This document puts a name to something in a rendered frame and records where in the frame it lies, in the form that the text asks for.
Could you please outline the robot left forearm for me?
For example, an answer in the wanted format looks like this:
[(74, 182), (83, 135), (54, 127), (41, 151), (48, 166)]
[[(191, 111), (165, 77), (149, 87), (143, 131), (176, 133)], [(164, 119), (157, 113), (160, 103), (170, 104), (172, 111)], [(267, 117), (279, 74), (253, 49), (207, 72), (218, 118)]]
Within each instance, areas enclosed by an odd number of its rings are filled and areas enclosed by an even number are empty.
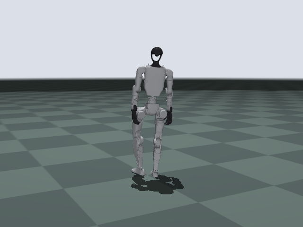
[(132, 89), (132, 101), (131, 101), (131, 109), (133, 110), (134, 109), (134, 105), (137, 106), (137, 102), (138, 102), (138, 96), (139, 94), (136, 93), (136, 86), (134, 85), (133, 86), (133, 89)]

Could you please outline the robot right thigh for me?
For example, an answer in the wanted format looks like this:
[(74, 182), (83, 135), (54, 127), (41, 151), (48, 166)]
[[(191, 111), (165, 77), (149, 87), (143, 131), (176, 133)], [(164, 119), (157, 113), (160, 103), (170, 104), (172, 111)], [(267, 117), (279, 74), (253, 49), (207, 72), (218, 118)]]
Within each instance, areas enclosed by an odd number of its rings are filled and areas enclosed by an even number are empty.
[(164, 118), (166, 118), (167, 112), (163, 108), (159, 108), (159, 114), (155, 115), (155, 137), (153, 140), (153, 146), (156, 148), (160, 147), (160, 139), (162, 136), (162, 130), (164, 126)]

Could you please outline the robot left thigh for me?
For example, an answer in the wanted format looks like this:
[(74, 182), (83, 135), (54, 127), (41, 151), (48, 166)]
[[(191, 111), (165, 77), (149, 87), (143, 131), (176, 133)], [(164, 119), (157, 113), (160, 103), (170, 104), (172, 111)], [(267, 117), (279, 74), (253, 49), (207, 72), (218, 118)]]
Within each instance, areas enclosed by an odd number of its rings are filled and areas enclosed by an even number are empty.
[(146, 113), (147, 113), (147, 108), (146, 107), (138, 107), (137, 111), (136, 111), (136, 115), (137, 115), (137, 120), (140, 123), (139, 124), (134, 124), (134, 122), (132, 120), (133, 139), (135, 137), (137, 137), (138, 140), (139, 140), (139, 145), (141, 145), (143, 143), (143, 137), (140, 136), (140, 132), (141, 132), (142, 124), (143, 124), (143, 118), (145, 117)]

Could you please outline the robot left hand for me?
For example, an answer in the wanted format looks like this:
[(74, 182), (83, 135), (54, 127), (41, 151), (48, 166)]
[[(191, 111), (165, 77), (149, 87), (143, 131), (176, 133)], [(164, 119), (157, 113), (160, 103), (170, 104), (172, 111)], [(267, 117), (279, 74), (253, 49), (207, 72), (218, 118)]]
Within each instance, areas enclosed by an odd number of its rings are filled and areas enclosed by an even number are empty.
[(137, 115), (136, 115), (137, 106), (134, 105), (134, 109), (131, 111), (132, 111), (132, 120), (133, 120), (134, 124), (139, 124), (140, 122), (137, 120)]

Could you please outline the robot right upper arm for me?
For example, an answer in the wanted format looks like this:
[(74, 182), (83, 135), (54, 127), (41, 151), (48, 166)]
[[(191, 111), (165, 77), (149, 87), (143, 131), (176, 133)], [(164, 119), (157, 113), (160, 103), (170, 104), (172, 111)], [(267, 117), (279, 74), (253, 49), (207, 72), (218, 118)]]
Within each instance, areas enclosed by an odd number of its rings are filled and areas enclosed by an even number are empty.
[(166, 82), (167, 88), (165, 88), (165, 94), (172, 94), (172, 86), (173, 86), (173, 72), (170, 69), (166, 69)]

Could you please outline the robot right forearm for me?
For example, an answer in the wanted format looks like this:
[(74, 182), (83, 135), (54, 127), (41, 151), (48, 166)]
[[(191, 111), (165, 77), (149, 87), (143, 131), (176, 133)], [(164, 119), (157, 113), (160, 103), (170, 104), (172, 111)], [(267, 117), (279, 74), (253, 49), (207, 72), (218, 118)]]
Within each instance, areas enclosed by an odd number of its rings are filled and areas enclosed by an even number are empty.
[(166, 109), (167, 109), (167, 111), (170, 111), (170, 107), (172, 107), (172, 98), (173, 98), (173, 93), (166, 95), (166, 106), (167, 106)]

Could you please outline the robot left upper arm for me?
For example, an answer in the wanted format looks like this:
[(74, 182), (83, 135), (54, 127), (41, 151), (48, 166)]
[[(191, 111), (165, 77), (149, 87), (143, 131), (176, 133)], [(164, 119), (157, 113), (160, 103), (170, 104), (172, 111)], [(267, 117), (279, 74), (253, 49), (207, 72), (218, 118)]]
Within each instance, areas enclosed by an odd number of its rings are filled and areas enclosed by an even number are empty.
[(141, 91), (141, 82), (142, 82), (142, 74), (145, 73), (146, 66), (139, 67), (136, 71), (136, 77), (135, 77), (135, 86), (136, 86), (136, 92)]

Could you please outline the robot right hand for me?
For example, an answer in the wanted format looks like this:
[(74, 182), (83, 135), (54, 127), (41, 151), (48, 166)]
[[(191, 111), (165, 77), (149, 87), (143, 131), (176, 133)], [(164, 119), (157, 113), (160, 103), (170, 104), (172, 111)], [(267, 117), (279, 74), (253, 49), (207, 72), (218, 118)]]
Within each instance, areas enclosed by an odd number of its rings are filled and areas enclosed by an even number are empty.
[[(172, 123), (172, 113), (171, 112), (172, 112), (172, 107), (170, 107), (170, 111), (167, 111), (167, 116), (166, 116), (167, 120), (165, 122), (166, 125), (169, 125)], [(164, 120), (166, 118), (164, 118)]]

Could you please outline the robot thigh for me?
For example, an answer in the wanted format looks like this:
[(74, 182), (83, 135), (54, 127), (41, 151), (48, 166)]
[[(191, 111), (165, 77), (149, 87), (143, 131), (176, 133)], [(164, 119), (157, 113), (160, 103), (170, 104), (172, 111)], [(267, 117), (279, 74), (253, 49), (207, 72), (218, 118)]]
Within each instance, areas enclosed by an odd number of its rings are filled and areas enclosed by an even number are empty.
[(159, 114), (155, 115), (155, 137), (153, 140), (153, 146), (156, 148), (160, 147), (160, 139), (162, 136), (162, 130), (164, 126), (164, 118), (166, 118), (167, 112), (163, 108), (159, 108)]
[(142, 124), (143, 124), (143, 118), (145, 117), (146, 113), (147, 113), (147, 108), (146, 107), (138, 107), (137, 111), (136, 111), (136, 115), (137, 115), (137, 120), (140, 123), (139, 124), (134, 124), (134, 122), (132, 120), (133, 139), (135, 137), (137, 137), (138, 140), (139, 140), (139, 145), (141, 145), (143, 143), (143, 137), (140, 136), (140, 132), (141, 132)]

